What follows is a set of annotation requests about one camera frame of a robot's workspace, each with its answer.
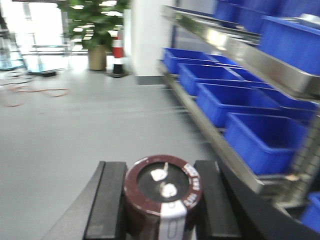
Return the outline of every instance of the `blue storage bin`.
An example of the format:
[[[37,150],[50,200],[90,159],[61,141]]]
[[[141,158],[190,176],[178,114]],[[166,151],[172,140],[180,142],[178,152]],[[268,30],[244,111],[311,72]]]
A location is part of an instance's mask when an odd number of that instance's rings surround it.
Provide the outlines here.
[[[278,15],[280,17],[299,17],[301,14],[320,15],[319,0],[284,0]]]
[[[313,192],[308,198],[310,204],[304,210],[300,221],[303,225],[320,233],[320,192]]]
[[[171,74],[178,74],[178,64],[217,65],[214,62],[218,62],[210,55],[200,51],[190,51],[176,48],[164,48],[163,50],[163,63]]]
[[[256,175],[284,174],[306,131],[288,117],[231,113],[224,138]]]
[[[258,87],[268,97],[279,103],[281,115],[309,124],[313,117],[317,114],[318,104],[310,101],[301,101],[284,95],[274,90]]]
[[[190,95],[197,95],[197,83],[205,79],[242,80],[234,75],[229,68],[221,66],[180,64],[178,81]]]
[[[281,4],[282,0],[245,0],[243,6],[274,15],[280,11]]]
[[[251,88],[199,83],[196,103],[217,128],[224,128],[228,113],[278,115],[278,104]]]
[[[223,85],[223,86],[231,86],[231,87],[241,87],[241,88],[265,88],[265,89],[274,89],[271,85],[264,82],[256,82],[256,81],[243,81],[243,80],[220,80],[220,79],[201,79],[197,81],[195,94],[193,96],[197,96],[199,94],[199,84],[214,84],[214,85]]]
[[[261,32],[263,17],[265,15],[269,14],[263,11],[241,7],[238,23],[243,25],[247,31],[259,34]]]
[[[239,6],[226,0],[217,0],[213,17],[219,20],[236,23],[239,15]]]
[[[221,64],[229,65],[231,67],[240,67],[241,68],[241,66],[239,64],[237,64],[234,61],[230,60],[226,56],[222,56],[222,55],[210,55],[210,56],[213,59],[217,60]]]
[[[320,75],[320,30],[266,16],[259,49],[307,73]]]
[[[251,81],[251,82],[259,82],[259,83],[263,83],[264,81],[253,75],[252,73],[248,72],[247,70],[243,69],[243,68],[232,68],[231,71],[235,72],[236,74],[240,75],[242,78],[244,78],[247,81]]]
[[[245,2],[245,0],[225,0],[225,1],[231,4],[237,4],[237,5],[243,5]]]

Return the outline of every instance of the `capacitor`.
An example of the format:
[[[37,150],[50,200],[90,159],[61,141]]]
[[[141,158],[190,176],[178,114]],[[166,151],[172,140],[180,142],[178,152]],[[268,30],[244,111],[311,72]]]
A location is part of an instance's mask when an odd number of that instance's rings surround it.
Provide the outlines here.
[[[123,188],[134,239],[191,239],[203,191],[191,164],[170,155],[145,157],[127,172]]]

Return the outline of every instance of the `red and white cone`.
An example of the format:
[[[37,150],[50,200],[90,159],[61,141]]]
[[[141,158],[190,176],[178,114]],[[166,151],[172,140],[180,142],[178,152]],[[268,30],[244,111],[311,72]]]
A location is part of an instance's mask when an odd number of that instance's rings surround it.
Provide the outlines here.
[[[126,75],[123,65],[124,65],[124,46],[122,39],[115,37],[112,42],[112,53],[114,56],[113,62],[113,72],[112,76],[114,78],[121,78]]]

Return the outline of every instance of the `capacitor label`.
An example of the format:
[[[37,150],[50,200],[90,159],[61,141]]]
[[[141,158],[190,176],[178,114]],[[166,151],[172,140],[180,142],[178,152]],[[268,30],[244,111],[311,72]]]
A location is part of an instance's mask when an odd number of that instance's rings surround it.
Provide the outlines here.
[[[158,240],[182,240],[187,208],[181,200],[161,204]]]

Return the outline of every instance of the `white wall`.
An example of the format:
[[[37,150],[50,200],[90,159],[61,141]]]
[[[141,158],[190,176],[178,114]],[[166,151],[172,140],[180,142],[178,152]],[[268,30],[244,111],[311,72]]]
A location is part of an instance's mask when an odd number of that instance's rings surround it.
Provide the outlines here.
[[[162,5],[174,0],[132,0],[131,60],[136,76],[158,76],[158,59],[162,48],[169,47],[172,24],[161,16]]]

